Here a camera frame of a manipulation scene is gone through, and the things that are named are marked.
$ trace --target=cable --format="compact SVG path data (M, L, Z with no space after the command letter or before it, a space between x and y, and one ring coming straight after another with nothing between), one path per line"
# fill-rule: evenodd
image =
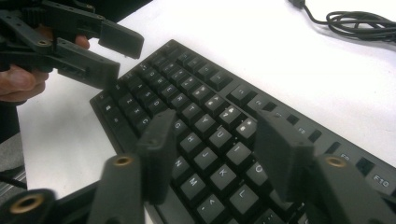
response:
M327 25L334 33L364 41L396 42L396 22L370 12L335 11L318 21L305 5L305 0L289 0L295 7L303 8L309 19L320 25Z

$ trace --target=keyboard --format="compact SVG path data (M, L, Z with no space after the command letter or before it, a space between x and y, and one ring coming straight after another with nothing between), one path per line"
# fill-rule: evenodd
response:
M153 116L176 110L178 158L169 191L163 204L147 205L156 223L308 223L304 204L283 203L256 159L259 110L290 123L316 156L353 163L373 189L396 198L394 167L176 40L90 103L117 153L134 151Z

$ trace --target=table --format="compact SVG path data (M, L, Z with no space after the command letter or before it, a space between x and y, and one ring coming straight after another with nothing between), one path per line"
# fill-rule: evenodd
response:
M307 5L318 20L364 10L396 21L390 0ZM121 63L120 75L173 38L396 167L395 45L339 37L287 0L154 0L120 24L145 37L140 60L91 40L92 51ZM115 155L89 104L99 91L55 71L19 106L29 189L62 198L99 179Z

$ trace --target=space bar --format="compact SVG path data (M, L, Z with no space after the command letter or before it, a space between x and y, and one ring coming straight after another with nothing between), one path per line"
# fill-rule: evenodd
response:
M168 189L165 201L156 206L158 213L163 218L163 223L190 224L195 223L190 213L177 197L172 188Z

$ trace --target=gray floor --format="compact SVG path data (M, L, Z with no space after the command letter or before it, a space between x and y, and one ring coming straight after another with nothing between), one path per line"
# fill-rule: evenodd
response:
M0 145L0 172L23 165L21 135L18 133ZM16 179L26 182L25 172L15 176ZM0 182L0 205L12 196L23 192L24 189L15 188Z

